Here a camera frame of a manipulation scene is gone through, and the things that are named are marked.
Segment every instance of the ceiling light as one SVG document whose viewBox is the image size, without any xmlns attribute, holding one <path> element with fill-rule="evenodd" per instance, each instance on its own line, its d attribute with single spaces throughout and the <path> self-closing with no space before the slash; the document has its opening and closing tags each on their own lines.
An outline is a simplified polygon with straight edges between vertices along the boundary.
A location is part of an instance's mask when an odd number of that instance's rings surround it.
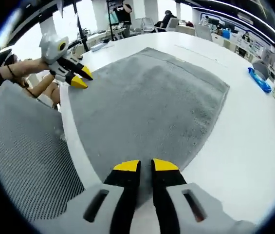
<svg viewBox="0 0 275 234">
<path fill-rule="evenodd" d="M 213 1 L 213 2 L 217 2 L 217 3 L 220 3 L 220 4 L 224 4 L 224 5 L 227 5 L 227 6 L 236 8 L 236 9 L 238 9 L 238 10 L 240 10 L 240 11 L 242 11 L 242 12 L 244 12 L 244 13 L 250 15 L 250 16 L 252 16 L 253 18 L 257 19 L 258 21 L 260 21 L 261 23 L 263 23 L 265 26 L 267 26 L 269 29 L 271 29 L 271 30 L 275 33 L 275 29 L 274 29 L 272 26 L 270 26 L 269 24 L 267 24 L 265 21 L 261 20 L 259 17 L 257 17 L 257 16 L 255 16 L 255 15 L 251 14 L 250 12 L 247 12 L 247 11 L 245 11 L 245 10 L 239 8 L 239 7 L 236 7 L 236 6 L 234 6 L 234 5 L 231 5 L 231 4 L 222 2 L 222 1 L 217 1 L 217 0 L 208 0 L 208 1 Z"/>
<path fill-rule="evenodd" d="M 250 25 L 249 23 L 247 23 L 247 22 L 245 22 L 245 21 L 243 21 L 243 20 L 240 20 L 240 19 L 238 19 L 238 18 L 236 18 L 236 17 L 230 16 L 230 15 L 225 14 L 225 13 L 220 12 L 220 11 L 214 11 L 214 10 L 210 10 L 210 9 L 206 9 L 206 8 L 202 8 L 202 7 L 195 7 L 195 6 L 193 6 L 192 8 L 201 9 L 201 10 L 206 10 L 206 11 L 215 12 L 215 13 L 219 13 L 219 14 L 222 14 L 222 15 L 225 15 L 225 16 L 228 16 L 228 17 L 231 17 L 231 18 L 233 18 L 233 19 L 235 19 L 235 20 L 238 20 L 238 21 L 240 21 L 240 22 L 246 24 L 247 26 L 249 26 L 249 27 L 255 29 L 256 31 L 258 31 L 259 33 L 261 33 L 265 38 L 267 38 L 271 43 L 275 44 L 275 42 L 274 42 L 271 38 L 269 38 L 266 34 L 262 33 L 262 32 L 259 31 L 257 28 L 253 27 L 252 25 Z"/>
</svg>

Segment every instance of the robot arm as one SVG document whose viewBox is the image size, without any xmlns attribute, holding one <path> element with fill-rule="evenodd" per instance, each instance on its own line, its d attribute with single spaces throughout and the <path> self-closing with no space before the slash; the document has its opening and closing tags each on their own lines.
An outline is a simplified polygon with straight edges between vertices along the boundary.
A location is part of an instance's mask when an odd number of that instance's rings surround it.
<svg viewBox="0 0 275 234">
<path fill-rule="evenodd" d="M 86 83 L 75 73 L 88 80 L 93 80 L 92 74 L 78 58 L 67 53 L 68 44 L 68 37 L 59 39 L 57 35 L 44 34 L 40 42 L 42 59 L 48 64 L 55 79 L 86 89 Z"/>
</svg>

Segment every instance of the white table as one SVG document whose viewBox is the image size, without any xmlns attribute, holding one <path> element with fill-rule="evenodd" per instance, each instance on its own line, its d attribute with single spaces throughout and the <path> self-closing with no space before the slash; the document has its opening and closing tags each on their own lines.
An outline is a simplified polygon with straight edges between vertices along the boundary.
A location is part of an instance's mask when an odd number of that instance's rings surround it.
<svg viewBox="0 0 275 234">
<path fill-rule="evenodd" d="M 111 43 L 109 48 L 84 54 L 83 64 L 95 71 L 151 47 L 201 66 L 230 85 L 213 132 L 182 174 L 187 183 L 198 184 L 220 200 L 232 218 L 259 224 L 275 205 L 275 101 L 248 75 L 251 64 L 210 41 L 177 32 Z M 69 151 L 87 188 L 100 180 L 78 139 L 67 87 L 61 87 L 60 94 Z M 158 230 L 150 200 L 135 212 L 131 233 L 154 234 Z"/>
</svg>

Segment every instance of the black pole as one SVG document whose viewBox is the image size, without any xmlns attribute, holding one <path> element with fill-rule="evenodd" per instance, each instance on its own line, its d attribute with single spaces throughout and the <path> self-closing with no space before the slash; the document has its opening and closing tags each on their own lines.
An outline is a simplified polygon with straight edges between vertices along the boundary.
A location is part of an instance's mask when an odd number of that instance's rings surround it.
<svg viewBox="0 0 275 234">
<path fill-rule="evenodd" d="M 76 5 L 76 0 L 73 0 L 73 10 L 74 10 L 74 13 L 78 13 L 78 10 L 77 10 L 77 5 Z M 84 47 L 84 50 L 85 52 L 88 52 L 89 51 L 89 48 L 87 46 L 87 36 L 85 36 L 83 34 L 83 30 L 81 28 L 81 24 L 80 24 L 80 20 L 79 20 L 79 15 L 77 14 L 77 22 L 78 22 L 78 28 L 79 28 L 79 34 L 80 34 L 80 37 L 81 37 L 81 41 L 83 43 L 83 47 Z"/>
<path fill-rule="evenodd" d="M 109 2 L 110 0 L 107 0 L 107 10 L 108 10 L 108 19 L 109 19 L 109 27 L 110 27 L 110 36 L 111 40 L 113 41 L 113 34 L 112 34 L 112 26 L 111 26 L 111 20 L 110 20 L 110 8 L 109 8 Z"/>
</svg>

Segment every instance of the gray towel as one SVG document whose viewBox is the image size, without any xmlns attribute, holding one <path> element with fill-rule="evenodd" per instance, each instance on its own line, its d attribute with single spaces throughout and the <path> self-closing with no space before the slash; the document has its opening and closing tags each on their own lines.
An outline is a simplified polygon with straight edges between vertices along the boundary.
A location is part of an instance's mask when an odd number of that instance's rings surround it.
<svg viewBox="0 0 275 234">
<path fill-rule="evenodd" d="M 229 86 L 151 48 L 93 77 L 86 90 L 69 87 L 79 137 L 102 181 L 116 164 L 141 160 L 141 205 L 152 192 L 150 160 L 168 160 L 181 170 L 187 166 L 210 135 Z"/>
</svg>

